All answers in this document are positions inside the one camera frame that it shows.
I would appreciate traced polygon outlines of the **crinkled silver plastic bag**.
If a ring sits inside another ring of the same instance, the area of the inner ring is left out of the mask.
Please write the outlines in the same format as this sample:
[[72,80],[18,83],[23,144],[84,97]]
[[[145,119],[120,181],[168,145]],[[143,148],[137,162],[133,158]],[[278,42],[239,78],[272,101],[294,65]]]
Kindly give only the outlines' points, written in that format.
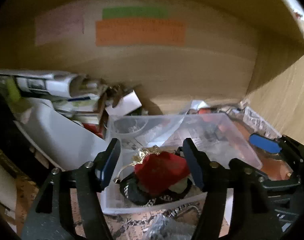
[[196,223],[197,219],[195,217],[179,217],[174,219],[165,215],[157,215],[142,239],[192,239]]

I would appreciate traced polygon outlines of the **clear plastic storage box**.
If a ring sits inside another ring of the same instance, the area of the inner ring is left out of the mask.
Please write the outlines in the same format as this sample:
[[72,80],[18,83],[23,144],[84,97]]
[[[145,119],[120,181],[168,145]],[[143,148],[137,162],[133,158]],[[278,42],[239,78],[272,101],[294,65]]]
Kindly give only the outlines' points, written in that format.
[[256,169],[262,162],[232,120],[224,113],[193,115],[112,116],[106,140],[117,138],[121,153],[113,178],[124,179],[134,172],[134,157],[143,148],[174,153],[191,138],[199,151],[224,168],[238,158]]

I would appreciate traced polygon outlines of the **red fabric pouch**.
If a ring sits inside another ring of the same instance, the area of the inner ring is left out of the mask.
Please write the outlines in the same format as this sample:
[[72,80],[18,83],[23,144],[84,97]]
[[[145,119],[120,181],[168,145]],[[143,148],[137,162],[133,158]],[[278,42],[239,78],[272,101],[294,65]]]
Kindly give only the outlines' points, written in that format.
[[141,164],[134,166],[139,183],[151,196],[158,196],[191,172],[187,161],[166,151],[149,154]]

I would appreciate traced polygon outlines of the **white plastic sheet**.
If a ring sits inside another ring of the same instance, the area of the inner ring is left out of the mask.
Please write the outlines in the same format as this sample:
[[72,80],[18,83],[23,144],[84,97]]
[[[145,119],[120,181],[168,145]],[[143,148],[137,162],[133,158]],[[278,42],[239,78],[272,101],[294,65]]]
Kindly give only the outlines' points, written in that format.
[[106,141],[59,114],[51,101],[26,98],[25,102],[28,109],[15,124],[54,165],[74,170],[106,150]]

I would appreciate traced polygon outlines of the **stack of newspapers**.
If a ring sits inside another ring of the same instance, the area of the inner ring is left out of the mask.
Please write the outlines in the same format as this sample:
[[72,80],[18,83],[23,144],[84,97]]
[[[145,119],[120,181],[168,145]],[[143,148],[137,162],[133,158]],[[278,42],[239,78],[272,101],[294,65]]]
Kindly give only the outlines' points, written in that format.
[[73,116],[94,112],[108,85],[86,74],[47,70],[0,69],[0,94],[13,116],[26,124],[33,109],[33,98],[49,101],[53,109]]

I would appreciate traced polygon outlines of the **small white cardboard box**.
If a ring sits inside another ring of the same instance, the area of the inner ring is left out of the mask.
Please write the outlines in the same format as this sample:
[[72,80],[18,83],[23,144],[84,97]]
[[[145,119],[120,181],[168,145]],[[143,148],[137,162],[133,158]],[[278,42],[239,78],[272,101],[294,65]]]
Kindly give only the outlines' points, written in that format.
[[108,115],[124,116],[142,107],[141,101],[139,100],[136,92],[132,92],[123,96],[116,107],[107,106],[105,108]]

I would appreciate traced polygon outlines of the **orange sticky note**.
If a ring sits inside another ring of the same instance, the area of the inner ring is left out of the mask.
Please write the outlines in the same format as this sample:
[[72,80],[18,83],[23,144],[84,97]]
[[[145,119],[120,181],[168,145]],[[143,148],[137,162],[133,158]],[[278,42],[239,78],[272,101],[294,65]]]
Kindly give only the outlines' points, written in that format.
[[96,46],[185,44],[186,24],[162,18],[112,18],[95,23]]

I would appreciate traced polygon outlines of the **pink sticky note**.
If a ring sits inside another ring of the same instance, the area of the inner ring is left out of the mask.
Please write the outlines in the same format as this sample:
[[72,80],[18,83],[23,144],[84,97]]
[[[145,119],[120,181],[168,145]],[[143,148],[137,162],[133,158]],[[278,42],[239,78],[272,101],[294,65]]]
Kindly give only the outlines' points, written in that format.
[[35,17],[34,24],[36,46],[83,34],[83,7],[67,5],[55,8]]

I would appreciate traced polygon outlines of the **green sticky note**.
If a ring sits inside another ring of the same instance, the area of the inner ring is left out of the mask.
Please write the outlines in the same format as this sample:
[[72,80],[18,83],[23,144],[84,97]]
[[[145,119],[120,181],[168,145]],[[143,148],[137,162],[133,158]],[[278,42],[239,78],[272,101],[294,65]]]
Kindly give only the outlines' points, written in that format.
[[112,7],[102,10],[102,19],[113,18],[167,18],[167,9],[149,6]]

